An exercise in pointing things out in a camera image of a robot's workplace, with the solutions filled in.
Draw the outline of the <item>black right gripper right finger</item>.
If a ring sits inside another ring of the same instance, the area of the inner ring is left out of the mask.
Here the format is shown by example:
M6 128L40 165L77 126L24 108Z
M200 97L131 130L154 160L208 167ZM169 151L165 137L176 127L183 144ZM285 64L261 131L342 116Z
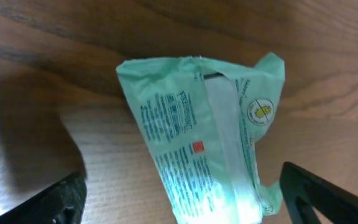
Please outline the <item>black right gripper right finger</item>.
M314 210L333 223L358 224L358 196L292 163L284 162L280 187L291 221L320 224Z

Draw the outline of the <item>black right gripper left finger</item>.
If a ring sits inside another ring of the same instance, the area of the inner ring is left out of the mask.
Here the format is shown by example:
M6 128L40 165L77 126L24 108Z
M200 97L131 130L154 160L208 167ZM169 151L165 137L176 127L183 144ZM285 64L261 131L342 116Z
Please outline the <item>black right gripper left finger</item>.
M74 172L0 216L0 224L79 224L85 209L84 176Z

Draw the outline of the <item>light blue wipes pack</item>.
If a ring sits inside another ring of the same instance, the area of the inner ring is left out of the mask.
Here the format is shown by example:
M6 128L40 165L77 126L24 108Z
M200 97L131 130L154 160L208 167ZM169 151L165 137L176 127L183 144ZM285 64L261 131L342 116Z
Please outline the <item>light blue wipes pack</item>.
M253 67L147 58L116 71L178 223L260 223L279 212L280 186L260 182L255 143L275 118L280 57Z

